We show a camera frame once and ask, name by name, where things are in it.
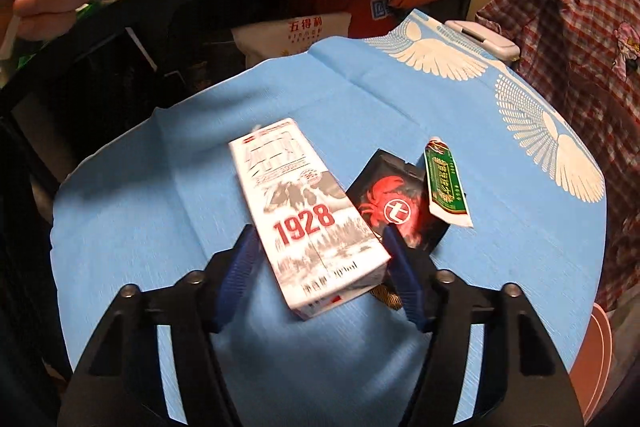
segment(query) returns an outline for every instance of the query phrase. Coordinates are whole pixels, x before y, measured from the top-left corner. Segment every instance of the screw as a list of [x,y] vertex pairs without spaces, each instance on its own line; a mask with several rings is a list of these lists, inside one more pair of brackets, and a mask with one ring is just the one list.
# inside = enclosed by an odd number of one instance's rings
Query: screw
[[438,270],[436,279],[442,283],[449,284],[456,280],[456,275],[451,270]]
[[193,270],[187,274],[186,279],[189,284],[200,284],[204,281],[204,272],[202,270]]
[[138,287],[135,284],[126,284],[120,290],[120,295],[123,297],[132,297],[138,293]]
[[502,289],[510,297],[520,297],[522,295],[522,289],[513,282],[505,284]]

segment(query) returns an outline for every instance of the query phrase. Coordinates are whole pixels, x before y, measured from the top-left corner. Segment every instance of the blue tablecloth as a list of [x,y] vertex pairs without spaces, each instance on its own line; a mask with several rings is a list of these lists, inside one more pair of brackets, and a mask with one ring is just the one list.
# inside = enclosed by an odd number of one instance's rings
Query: blue tablecloth
[[[436,264],[476,285],[521,284],[572,365],[602,265],[602,174],[526,83],[420,12],[384,38],[326,39],[156,110],[82,163],[56,198],[51,235],[73,364],[122,285],[172,285],[234,243],[251,218],[227,143],[288,116],[344,187],[376,149],[417,162],[440,136],[475,228],[451,227]],[[428,342],[369,295],[300,322],[268,263],[214,339],[249,427],[396,425]],[[474,328],[458,420],[472,413],[481,346]],[[164,328],[159,347],[168,408],[184,421]]]

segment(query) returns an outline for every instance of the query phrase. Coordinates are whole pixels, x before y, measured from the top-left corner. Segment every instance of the crab illustration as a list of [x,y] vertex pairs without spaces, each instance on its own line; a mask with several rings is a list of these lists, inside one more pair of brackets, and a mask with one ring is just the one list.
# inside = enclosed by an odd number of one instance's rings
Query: crab illustration
[[410,247],[422,240],[423,220],[430,216],[427,198],[411,198],[398,191],[404,185],[400,176],[386,176],[373,184],[367,191],[368,203],[361,203],[360,213],[369,216],[374,229],[387,223],[395,223]]

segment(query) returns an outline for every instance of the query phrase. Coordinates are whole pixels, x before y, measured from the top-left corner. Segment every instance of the red checkered cloth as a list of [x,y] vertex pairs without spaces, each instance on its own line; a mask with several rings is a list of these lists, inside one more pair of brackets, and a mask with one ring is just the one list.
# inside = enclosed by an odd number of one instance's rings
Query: red checkered cloth
[[519,45],[515,70],[600,165],[607,239],[596,302],[640,281],[640,0],[493,0],[476,20]]

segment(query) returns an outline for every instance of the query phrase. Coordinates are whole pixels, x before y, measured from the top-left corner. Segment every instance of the white carton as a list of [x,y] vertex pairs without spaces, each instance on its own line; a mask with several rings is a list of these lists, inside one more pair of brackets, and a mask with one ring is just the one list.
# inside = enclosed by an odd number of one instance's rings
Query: white carton
[[289,308],[308,319],[382,282],[388,253],[293,120],[229,146]]

